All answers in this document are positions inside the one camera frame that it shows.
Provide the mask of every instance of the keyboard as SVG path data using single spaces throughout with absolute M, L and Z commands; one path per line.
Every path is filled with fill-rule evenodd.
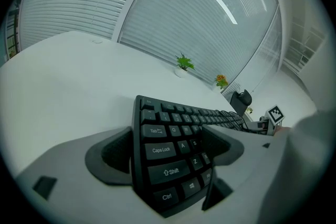
M 211 161 L 202 148 L 202 126 L 242 131 L 243 122 L 234 112 L 138 95 L 132 123 L 135 192 L 163 217 L 196 203 L 206 195 L 212 176 Z

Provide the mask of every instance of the desk surface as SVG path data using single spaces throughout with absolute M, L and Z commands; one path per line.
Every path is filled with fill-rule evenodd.
M 71 31 L 22 51 L 0 68 L 0 146 L 11 174 L 57 144 L 130 126 L 138 94 L 234 111 L 201 80 L 104 38 Z

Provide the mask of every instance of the potted plant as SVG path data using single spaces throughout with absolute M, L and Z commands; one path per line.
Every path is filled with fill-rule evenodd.
M 191 63 L 191 59 L 186 58 L 183 53 L 182 57 L 177 57 L 177 67 L 175 68 L 175 74 L 180 77 L 180 78 L 184 78 L 188 71 L 187 68 L 192 68 L 195 70 L 194 65 Z
M 214 92 L 221 93 L 223 91 L 223 89 L 226 86 L 228 86 L 228 84 L 229 83 L 227 82 L 226 77 L 224 75 L 217 75 L 212 89 L 213 89 Z

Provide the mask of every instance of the green plant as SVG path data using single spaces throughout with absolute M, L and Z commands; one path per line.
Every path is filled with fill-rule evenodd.
M 177 66 L 179 66 L 183 70 L 187 70 L 188 67 L 195 70 L 194 65 L 191 63 L 191 59 L 186 58 L 183 53 L 181 53 L 181 54 L 182 54 L 182 57 L 177 57 L 176 56 L 177 63 L 178 63 Z
M 215 81 L 217 82 L 216 86 L 220 86 L 221 89 L 229 84 L 224 75 L 217 75 Z

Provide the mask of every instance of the flower pot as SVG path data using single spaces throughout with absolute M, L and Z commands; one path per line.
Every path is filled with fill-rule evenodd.
M 216 84 L 217 84 L 217 83 L 215 82 L 215 83 L 212 85 L 212 87 L 211 87 L 212 91 L 213 91 L 213 92 L 221 93 L 224 89 L 220 89 L 220 86 L 217 86 Z
M 175 74 L 180 78 L 184 78 L 188 74 L 188 71 L 185 71 L 180 67 L 176 67 Z

